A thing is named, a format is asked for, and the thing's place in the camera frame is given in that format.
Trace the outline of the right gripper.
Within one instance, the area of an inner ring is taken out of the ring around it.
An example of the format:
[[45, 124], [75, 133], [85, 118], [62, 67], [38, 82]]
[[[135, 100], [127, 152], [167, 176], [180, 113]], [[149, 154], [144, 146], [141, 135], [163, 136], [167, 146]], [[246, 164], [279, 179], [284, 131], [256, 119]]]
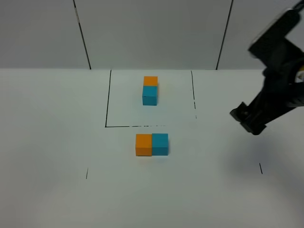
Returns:
[[242, 102], [230, 115], [253, 135], [259, 135], [266, 124], [304, 105], [304, 83], [296, 82], [304, 60], [291, 61], [279, 70], [267, 67], [263, 71], [264, 84], [248, 106]]

